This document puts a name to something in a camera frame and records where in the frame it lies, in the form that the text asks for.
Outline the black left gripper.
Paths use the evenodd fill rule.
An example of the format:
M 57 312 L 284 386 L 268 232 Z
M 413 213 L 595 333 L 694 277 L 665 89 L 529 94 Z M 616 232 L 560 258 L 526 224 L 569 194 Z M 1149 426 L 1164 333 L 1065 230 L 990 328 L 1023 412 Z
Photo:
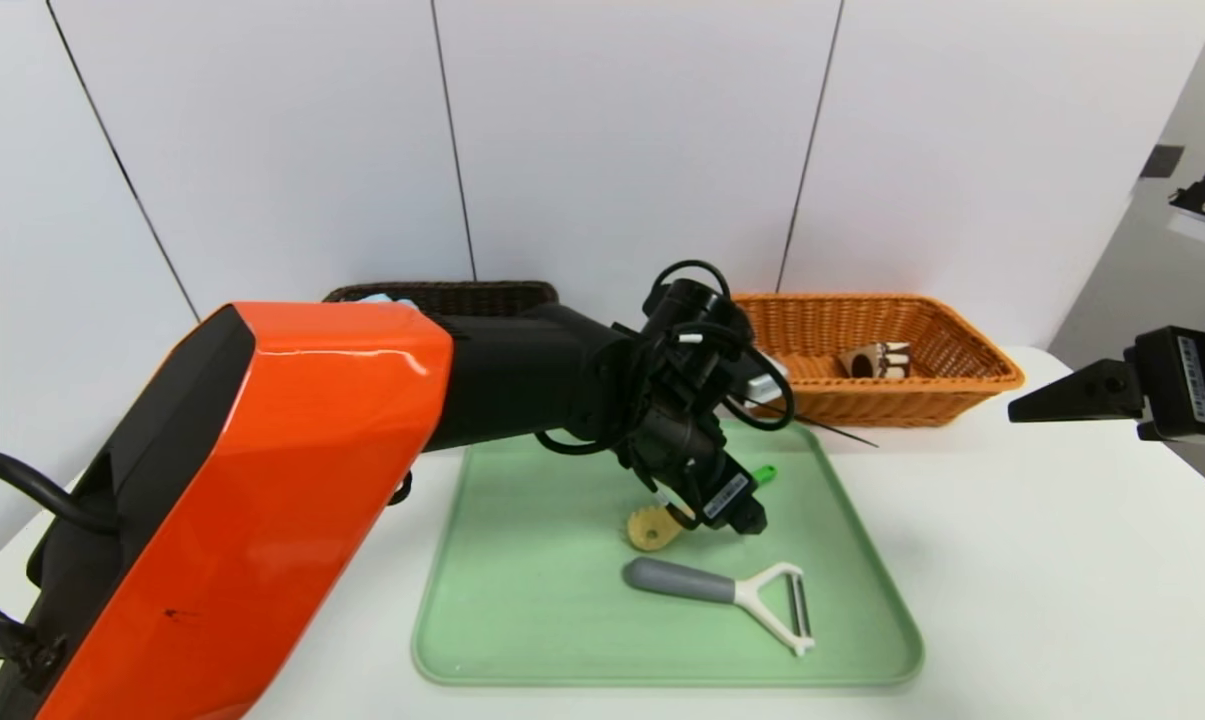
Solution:
M 634 430 L 634 473 L 680 529 L 768 529 L 758 483 L 725 448 L 721 420 L 656 402 Z

